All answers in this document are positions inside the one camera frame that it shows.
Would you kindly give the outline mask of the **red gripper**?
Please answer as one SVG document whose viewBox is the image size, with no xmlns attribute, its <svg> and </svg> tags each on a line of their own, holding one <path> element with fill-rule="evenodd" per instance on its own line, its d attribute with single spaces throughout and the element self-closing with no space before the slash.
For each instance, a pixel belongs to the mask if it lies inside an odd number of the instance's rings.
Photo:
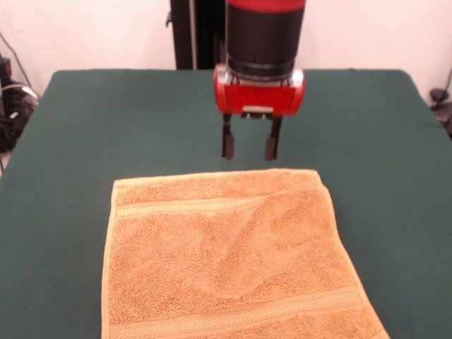
<svg viewBox="0 0 452 339">
<path fill-rule="evenodd" d="M 283 81 L 269 83 L 247 81 L 233 76 L 225 64 L 214 70 L 215 102 L 222 116 L 222 157 L 234 157 L 234 136 L 231 114 L 271 115 L 272 124 L 266 141 L 265 159 L 273 161 L 278 156 L 278 143 L 283 116 L 297 114 L 304 99 L 305 76 L 301 69 Z"/>
</svg>

